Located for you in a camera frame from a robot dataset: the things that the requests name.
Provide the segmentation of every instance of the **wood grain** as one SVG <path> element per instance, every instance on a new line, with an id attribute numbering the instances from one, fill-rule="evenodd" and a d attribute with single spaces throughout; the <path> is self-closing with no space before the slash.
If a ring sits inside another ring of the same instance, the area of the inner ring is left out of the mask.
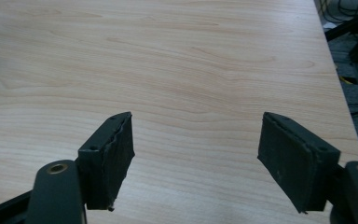
<path id="1" fill-rule="evenodd" d="M 264 111 L 358 160 L 312 1 L 0 1 L 0 203 L 124 111 L 136 157 L 89 223 L 327 223 L 256 159 Z"/>

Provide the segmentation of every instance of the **floor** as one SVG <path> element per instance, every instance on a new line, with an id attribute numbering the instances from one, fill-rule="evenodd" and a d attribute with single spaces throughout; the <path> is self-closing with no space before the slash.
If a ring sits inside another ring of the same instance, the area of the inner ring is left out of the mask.
<path id="1" fill-rule="evenodd" d="M 343 10 L 355 9 L 356 2 L 350 0 L 338 1 L 333 0 L 330 2 L 328 10 L 324 11 L 321 17 L 324 27 L 332 25 L 328 21 L 333 21 L 335 25 L 340 24 L 340 20 L 349 20 L 351 17 L 345 14 L 353 14 L 354 11 Z M 358 41 L 358 35 L 347 34 L 337 39 L 330 41 L 329 48 L 333 57 L 333 60 L 337 67 L 337 74 L 341 79 L 342 90 L 344 91 L 347 99 L 348 107 L 352 113 L 352 119 L 356 132 L 358 134 L 358 63 L 352 63 L 349 58 L 350 50 L 356 45 Z"/>

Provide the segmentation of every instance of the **wooden table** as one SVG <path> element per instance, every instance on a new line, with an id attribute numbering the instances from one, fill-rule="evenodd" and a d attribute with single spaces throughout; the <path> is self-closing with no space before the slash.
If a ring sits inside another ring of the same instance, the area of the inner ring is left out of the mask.
<path id="1" fill-rule="evenodd" d="M 136 157 L 89 223 L 327 223 L 256 159 L 264 111 L 358 160 L 313 1 L 0 1 L 0 203 L 124 111 Z"/>

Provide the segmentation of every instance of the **table surface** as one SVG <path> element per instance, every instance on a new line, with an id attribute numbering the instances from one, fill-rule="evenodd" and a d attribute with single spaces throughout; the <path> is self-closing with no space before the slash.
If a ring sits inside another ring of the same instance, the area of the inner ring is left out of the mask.
<path id="1" fill-rule="evenodd" d="M 264 111 L 358 160 L 312 1 L 0 1 L 0 203 L 131 111 L 136 156 L 89 223 L 327 223 L 256 158 Z"/>

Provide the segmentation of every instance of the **light wood surface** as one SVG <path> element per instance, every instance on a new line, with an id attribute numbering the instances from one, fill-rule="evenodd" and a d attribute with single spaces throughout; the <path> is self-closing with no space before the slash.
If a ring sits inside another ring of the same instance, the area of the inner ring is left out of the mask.
<path id="1" fill-rule="evenodd" d="M 0 1 L 0 203 L 131 111 L 136 157 L 89 223 L 328 223 L 256 159 L 264 111 L 358 160 L 313 1 Z"/>

